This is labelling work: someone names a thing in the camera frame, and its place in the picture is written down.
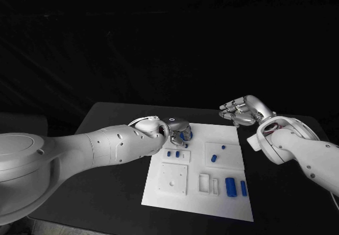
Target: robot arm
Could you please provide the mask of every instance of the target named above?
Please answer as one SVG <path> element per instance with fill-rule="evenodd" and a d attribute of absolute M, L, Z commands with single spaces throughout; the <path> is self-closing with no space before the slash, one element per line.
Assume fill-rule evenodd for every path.
<path fill-rule="evenodd" d="M 232 120 L 237 127 L 258 122 L 257 134 L 247 139 L 253 149 L 263 150 L 276 164 L 295 159 L 308 178 L 339 196 L 339 146 L 320 141 L 297 119 L 276 117 L 253 95 L 227 103 L 221 109 L 220 116 Z"/>
<path fill-rule="evenodd" d="M 183 142 L 192 138 L 188 121 L 153 116 L 130 125 L 54 138 L 28 133 L 2 134 L 0 225 L 31 214 L 72 175 L 155 155 L 168 137 L 172 144 L 188 147 Z"/>

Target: black curtain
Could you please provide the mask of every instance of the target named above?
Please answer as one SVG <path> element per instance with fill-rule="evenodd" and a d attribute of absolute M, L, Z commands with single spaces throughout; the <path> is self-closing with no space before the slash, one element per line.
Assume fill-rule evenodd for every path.
<path fill-rule="evenodd" d="M 95 102 L 218 109 L 248 94 L 338 142 L 331 1 L 0 1 L 0 104 L 78 126 Z"/>

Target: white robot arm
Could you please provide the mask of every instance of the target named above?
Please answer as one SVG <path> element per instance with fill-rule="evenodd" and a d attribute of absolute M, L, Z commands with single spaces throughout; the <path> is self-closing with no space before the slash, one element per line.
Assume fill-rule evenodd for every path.
<path fill-rule="evenodd" d="M 257 134 L 247 139 L 253 149 L 263 150 L 276 164 L 295 159 L 308 178 L 339 196 L 339 146 L 320 141 L 297 119 L 277 117 L 253 95 L 220 108 L 220 116 L 232 120 L 235 127 L 258 122 Z"/>
<path fill-rule="evenodd" d="M 129 125 L 54 138 L 0 134 L 0 225 L 31 214 L 72 175 L 155 155 L 168 137 L 172 144 L 188 147 L 183 141 L 191 140 L 192 132 L 186 120 L 152 116 Z"/>

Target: table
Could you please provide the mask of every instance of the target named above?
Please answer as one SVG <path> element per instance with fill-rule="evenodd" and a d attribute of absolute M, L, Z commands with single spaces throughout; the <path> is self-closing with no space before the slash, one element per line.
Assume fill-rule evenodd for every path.
<path fill-rule="evenodd" d="M 75 134 L 129 124 L 146 116 L 181 117 L 189 122 L 232 125 L 220 110 L 98 102 Z M 328 140 L 312 117 L 296 117 Z M 256 152 L 247 138 L 257 125 L 238 128 L 254 222 L 142 205 L 150 157 L 103 166 L 74 175 L 31 218 L 116 235 L 297 234 L 336 231 L 339 212 L 331 193 L 305 176 L 295 160 L 276 165 Z"/>

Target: robotic hand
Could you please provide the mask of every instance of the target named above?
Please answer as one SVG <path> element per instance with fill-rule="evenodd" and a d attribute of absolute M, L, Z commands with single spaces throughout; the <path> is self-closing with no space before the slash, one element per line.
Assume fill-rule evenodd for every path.
<path fill-rule="evenodd" d="M 257 97 L 248 95 L 220 107 L 220 116 L 240 125 L 258 122 L 257 134 L 247 141 L 254 151 L 282 164 L 297 160 L 308 178 L 339 196 L 339 146 L 320 141 L 312 129 L 296 119 L 276 116 Z"/>
<path fill-rule="evenodd" d="M 172 144 L 188 147 L 186 120 L 152 116 L 129 125 L 54 138 L 0 134 L 0 225 L 31 214 L 72 175 L 155 155 L 169 137 Z"/>

